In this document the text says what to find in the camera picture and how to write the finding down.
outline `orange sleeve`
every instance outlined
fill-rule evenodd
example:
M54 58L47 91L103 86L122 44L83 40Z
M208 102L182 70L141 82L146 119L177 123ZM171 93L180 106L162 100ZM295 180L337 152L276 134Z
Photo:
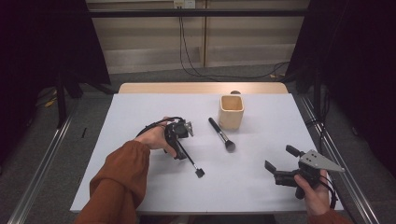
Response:
M309 224L352 224L351 221L342 217L332 209L323 215L309 217L308 223Z
M135 209L146 194L149 153L144 144L130 141L109 154L75 223L135 223Z

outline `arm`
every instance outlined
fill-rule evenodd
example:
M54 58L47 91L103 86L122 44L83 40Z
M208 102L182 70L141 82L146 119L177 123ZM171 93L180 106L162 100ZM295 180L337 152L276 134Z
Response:
M146 193L150 149L157 148L164 148L176 156L164 139L162 126L139 135L109 154L104 166L91 180L91 198L75 223L135 223L135 209Z
M326 176L327 172L321 170L320 174ZM329 190L322 185L318 185L315 189L309 186L308 182L296 175L294 177L296 183L305 192L305 206L308 214L308 223L310 224L350 224L351 222L342 217L330 208ZM323 183L327 183L327 179L321 177Z

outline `human hand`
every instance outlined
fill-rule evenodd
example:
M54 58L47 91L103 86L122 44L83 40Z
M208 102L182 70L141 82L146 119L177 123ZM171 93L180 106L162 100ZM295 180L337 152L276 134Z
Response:
M171 154L172 157L175 157L177 155L176 151L171 146L169 146L165 140L164 130L166 124L167 121L161 122L156 127L140 134L134 140L145 144L150 149L163 148L166 152Z
M320 170L320 175L327 176L326 170ZM319 184L312 189L308 182L300 175L295 175L294 180L305 192L305 206L309 217L320 216L330 210L329 190ZM327 184L327 179L321 177L320 180Z

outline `power outlet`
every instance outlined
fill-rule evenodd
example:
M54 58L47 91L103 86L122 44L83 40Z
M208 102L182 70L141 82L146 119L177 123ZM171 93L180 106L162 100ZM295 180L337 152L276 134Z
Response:
M184 0L174 0L174 8L184 8Z
M184 8L195 8L195 0L185 0Z

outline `wall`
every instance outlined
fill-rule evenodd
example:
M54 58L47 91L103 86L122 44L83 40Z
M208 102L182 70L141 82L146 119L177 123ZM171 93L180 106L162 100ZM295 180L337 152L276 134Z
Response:
M196 0L197 8L306 8L308 0ZM173 8L173 1L87 0L89 9ZM110 74L178 69L178 18L93 19ZM183 18L194 67L288 61L303 18ZM182 59L188 63L182 50Z

